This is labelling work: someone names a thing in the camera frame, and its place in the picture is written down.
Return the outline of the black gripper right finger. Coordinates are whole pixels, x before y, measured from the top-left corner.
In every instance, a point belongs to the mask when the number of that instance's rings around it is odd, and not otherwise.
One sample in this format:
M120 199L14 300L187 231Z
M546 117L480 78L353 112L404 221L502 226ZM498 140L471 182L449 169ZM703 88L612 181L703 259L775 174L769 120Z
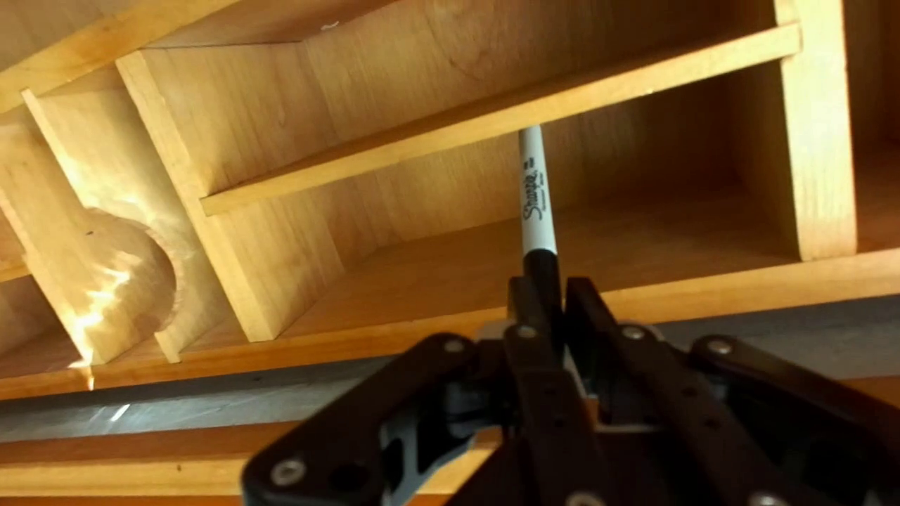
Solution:
M609 424L657 424L716 506L900 506L900 414L729 335L677 352L564 283L568 345Z

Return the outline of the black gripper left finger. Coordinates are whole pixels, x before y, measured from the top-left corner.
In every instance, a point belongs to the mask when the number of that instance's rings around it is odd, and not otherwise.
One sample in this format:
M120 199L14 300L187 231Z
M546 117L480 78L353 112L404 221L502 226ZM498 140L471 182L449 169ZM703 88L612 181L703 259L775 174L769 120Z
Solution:
M551 345L554 296L518 279L508 307L502 338L431 335L259 450L241 470L245 506L404 506L490 427L501 445L452 506L596 501L602 456Z

